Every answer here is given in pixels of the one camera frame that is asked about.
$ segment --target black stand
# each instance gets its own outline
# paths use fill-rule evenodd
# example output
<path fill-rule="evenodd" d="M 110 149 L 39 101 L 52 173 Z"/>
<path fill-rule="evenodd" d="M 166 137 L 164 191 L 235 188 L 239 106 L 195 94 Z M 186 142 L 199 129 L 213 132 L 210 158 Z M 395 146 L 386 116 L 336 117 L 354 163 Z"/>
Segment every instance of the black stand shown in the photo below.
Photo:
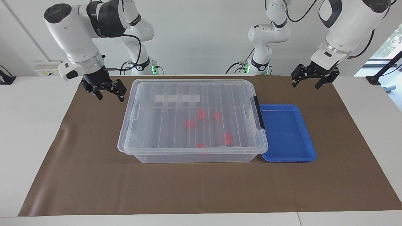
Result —
<path fill-rule="evenodd" d="M 0 70 L 0 85 L 11 85 L 16 78 L 16 76 L 8 76 L 2 70 Z"/>
<path fill-rule="evenodd" d="M 402 51 L 399 52 L 387 65 L 385 65 L 376 75 L 366 76 L 367 81 L 372 85 L 381 85 L 378 79 L 384 75 L 399 59 L 402 58 Z"/>

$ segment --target white tabletop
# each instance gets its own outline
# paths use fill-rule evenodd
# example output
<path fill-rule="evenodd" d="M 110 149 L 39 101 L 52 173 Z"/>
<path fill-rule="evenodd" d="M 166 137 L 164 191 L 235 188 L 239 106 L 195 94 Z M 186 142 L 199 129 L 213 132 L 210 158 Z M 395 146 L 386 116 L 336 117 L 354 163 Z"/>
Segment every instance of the white tabletop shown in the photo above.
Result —
<path fill-rule="evenodd" d="M 402 225 L 402 211 L 18 218 L 79 81 L 18 77 L 0 86 L 0 225 Z M 402 112 L 365 78 L 339 77 L 334 86 L 402 200 Z"/>

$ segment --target brown mat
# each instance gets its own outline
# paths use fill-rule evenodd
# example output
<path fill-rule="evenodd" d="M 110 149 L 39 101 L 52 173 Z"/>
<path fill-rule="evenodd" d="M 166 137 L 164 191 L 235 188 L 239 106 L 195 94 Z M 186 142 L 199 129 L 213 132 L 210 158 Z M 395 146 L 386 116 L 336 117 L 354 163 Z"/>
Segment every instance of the brown mat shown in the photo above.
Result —
<path fill-rule="evenodd" d="M 142 164 L 116 147 L 127 101 L 80 86 L 19 216 L 402 210 L 332 85 L 235 79 L 252 82 L 260 103 L 300 107 L 315 162 Z"/>

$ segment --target blue plastic tray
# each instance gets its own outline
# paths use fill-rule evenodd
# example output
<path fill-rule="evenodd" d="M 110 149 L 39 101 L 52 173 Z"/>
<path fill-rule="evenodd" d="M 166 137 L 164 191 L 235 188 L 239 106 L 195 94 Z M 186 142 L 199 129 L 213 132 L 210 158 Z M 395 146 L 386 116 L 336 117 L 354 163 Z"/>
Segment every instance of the blue plastic tray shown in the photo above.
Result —
<path fill-rule="evenodd" d="M 263 158 L 269 162 L 312 162 L 317 154 L 296 105 L 261 104 L 268 151 Z"/>

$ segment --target translucent lid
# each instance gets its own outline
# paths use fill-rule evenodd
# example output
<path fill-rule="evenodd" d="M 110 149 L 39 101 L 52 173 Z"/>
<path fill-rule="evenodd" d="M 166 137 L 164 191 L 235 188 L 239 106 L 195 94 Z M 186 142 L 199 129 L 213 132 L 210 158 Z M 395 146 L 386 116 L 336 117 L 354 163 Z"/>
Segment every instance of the translucent lid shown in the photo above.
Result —
<path fill-rule="evenodd" d="M 247 80 L 137 79 L 118 148 L 128 155 L 265 153 L 254 96 Z"/>

